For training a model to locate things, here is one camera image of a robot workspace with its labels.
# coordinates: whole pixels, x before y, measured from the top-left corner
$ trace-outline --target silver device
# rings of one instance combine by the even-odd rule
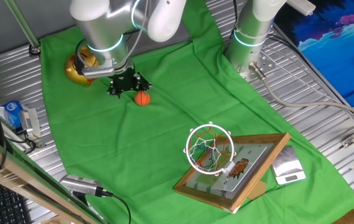
[[[29,134],[33,131],[32,121],[30,120],[29,112],[22,110],[19,112],[19,118],[21,119],[21,126],[24,134]]]
[[[186,0],[72,0],[70,14],[101,64],[83,68],[86,78],[126,71],[136,44],[127,48],[124,33],[140,30],[156,42],[169,40],[179,27]]]
[[[97,197],[108,196],[107,191],[101,187],[101,183],[95,180],[66,175],[60,179],[59,183],[67,190],[73,192],[94,195]]]
[[[305,179],[304,171],[292,146],[286,146],[272,163],[272,171],[279,185]]]

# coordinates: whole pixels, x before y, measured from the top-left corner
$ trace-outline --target orange ball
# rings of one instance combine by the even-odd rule
[[[135,94],[134,100],[139,106],[146,106],[149,104],[151,96],[148,93],[145,94],[145,92],[141,90]]]

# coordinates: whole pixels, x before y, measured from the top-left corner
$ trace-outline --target blue light ring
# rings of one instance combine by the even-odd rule
[[[243,41],[241,41],[241,40],[238,38],[238,36],[236,35],[236,31],[233,32],[233,35],[235,36],[235,39],[236,39],[240,44],[243,44],[243,45],[248,46],[248,47],[257,47],[257,46],[262,45],[262,44],[265,42],[265,40],[264,40],[264,41],[262,41],[262,42],[259,43],[259,44],[247,44],[247,43],[244,43]]]
[[[93,47],[91,47],[91,46],[89,46],[89,45],[87,45],[87,46],[88,46],[91,50],[93,50],[93,51],[95,51],[95,52],[108,52],[108,51],[110,51],[110,50],[115,49],[118,45],[120,45],[122,40],[123,40],[123,34],[121,34],[121,37],[120,37],[120,39],[117,41],[116,44],[114,44],[113,46],[111,46],[111,47],[108,48],[108,49],[103,49],[103,50],[95,49],[95,48],[93,48]]]

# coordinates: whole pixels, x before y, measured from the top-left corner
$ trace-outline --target metal rack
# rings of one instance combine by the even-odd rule
[[[233,1],[209,0],[207,6],[223,39],[227,42],[235,23]],[[326,101],[329,100],[326,97],[328,96],[346,103],[318,71],[303,64],[296,53],[285,45],[268,39],[263,52],[280,67],[299,78],[299,80],[294,78],[266,57],[263,59],[265,63],[263,70],[269,84],[283,100],[290,102]],[[354,144],[348,147],[343,145],[347,138],[354,136],[354,119],[351,114],[327,106],[285,107],[269,96],[263,84],[254,75],[244,78],[281,116],[327,157],[354,190]],[[0,55],[0,104],[11,100],[18,100],[28,108],[36,108],[39,115],[41,139],[45,143],[45,148],[37,149],[29,157],[59,181],[66,172],[49,128],[42,96],[40,58],[29,55],[28,45]],[[31,209],[32,219],[37,223],[55,215],[54,212],[33,201],[28,201],[28,208]]]

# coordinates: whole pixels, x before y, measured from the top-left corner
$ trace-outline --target green fabric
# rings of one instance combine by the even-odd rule
[[[223,42],[204,1],[188,0],[191,39],[134,57],[153,84],[148,106],[69,81],[63,63],[82,39],[77,28],[42,39],[42,86],[49,124],[69,174],[95,179],[123,198],[134,223],[331,223],[354,208],[354,191],[329,161],[277,114],[222,55]],[[182,152],[189,129],[213,121],[234,136],[289,133],[307,178],[277,185],[232,215],[175,193],[190,168]],[[127,223],[124,205],[88,197],[111,223]]]

